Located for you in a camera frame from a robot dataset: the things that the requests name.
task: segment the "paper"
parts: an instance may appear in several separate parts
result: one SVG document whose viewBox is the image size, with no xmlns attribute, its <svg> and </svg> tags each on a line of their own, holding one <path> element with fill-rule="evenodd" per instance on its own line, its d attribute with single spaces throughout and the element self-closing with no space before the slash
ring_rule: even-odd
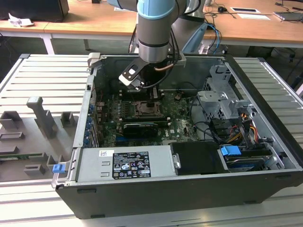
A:
<svg viewBox="0 0 303 227">
<path fill-rule="evenodd" d="M 34 23 L 32 23 L 30 19 L 20 19 L 12 16 L 10 13 L 9 13 L 9 22 L 16 27 L 34 25 Z"/>
<path fill-rule="evenodd" d="M 127 10 L 127 9 L 120 9 L 118 7 L 115 7 L 114 8 L 114 11 L 126 11 L 126 12 L 131 12 L 130 10 Z"/>
<path fill-rule="evenodd" d="M 268 17 L 264 15 L 238 13 L 238 16 L 241 17 L 242 19 L 270 20 Z"/>
</svg>

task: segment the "blue cable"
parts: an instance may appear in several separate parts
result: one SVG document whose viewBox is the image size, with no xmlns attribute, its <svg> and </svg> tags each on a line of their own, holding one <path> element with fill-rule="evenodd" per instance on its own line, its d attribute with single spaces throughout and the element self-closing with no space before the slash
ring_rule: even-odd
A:
<svg viewBox="0 0 303 227">
<path fill-rule="evenodd" d="M 219 37 L 219 33 L 218 33 L 218 30 L 217 29 L 215 29 L 211 24 L 209 24 L 209 23 L 207 23 L 207 25 L 208 26 L 210 26 L 215 32 L 216 32 L 216 34 L 217 34 L 217 37 L 218 37 L 218 41 L 217 41 L 217 46 L 216 46 L 216 49 L 215 49 L 215 51 L 214 51 L 214 53 L 213 54 L 215 54 L 216 53 L 216 50 L 218 49 L 218 47 L 219 47 L 219 43 L 220 43 L 220 37 Z"/>
</svg>

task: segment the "computer case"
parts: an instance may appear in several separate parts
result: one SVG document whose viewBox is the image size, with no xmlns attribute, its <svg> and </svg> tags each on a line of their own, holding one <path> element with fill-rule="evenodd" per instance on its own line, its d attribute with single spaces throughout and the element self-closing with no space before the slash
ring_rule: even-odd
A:
<svg viewBox="0 0 303 227">
<path fill-rule="evenodd" d="M 69 11 L 67 0 L 0 0 L 0 19 L 9 13 L 17 18 L 33 21 L 62 22 Z"/>
</svg>

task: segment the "motherboard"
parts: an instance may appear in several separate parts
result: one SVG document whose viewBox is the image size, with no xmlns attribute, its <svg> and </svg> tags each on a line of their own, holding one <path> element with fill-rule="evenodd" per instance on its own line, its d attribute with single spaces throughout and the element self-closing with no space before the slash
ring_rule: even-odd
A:
<svg viewBox="0 0 303 227">
<path fill-rule="evenodd" d="M 182 92 L 163 91 L 161 98 L 154 102 L 139 99 L 114 94 L 97 103 L 101 147 L 199 140 L 189 118 L 189 97 Z"/>
</svg>

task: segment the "desk leg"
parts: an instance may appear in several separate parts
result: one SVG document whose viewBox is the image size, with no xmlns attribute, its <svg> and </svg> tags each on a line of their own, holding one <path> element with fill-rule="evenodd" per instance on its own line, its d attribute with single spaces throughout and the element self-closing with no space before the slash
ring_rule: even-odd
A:
<svg viewBox="0 0 303 227">
<path fill-rule="evenodd" d="M 86 51 L 89 51 L 89 50 L 90 50 L 89 41 L 88 41 L 87 39 L 83 39 L 83 41 L 84 41 L 85 50 L 86 50 Z"/>
<path fill-rule="evenodd" d="M 48 54 L 55 54 L 53 45 L 52 45 L 52 36 L 51 34 L 42 34 L 40 35 L 43 39 L 44 45 L 46 47 L 46 51 Z"/>
</svg>

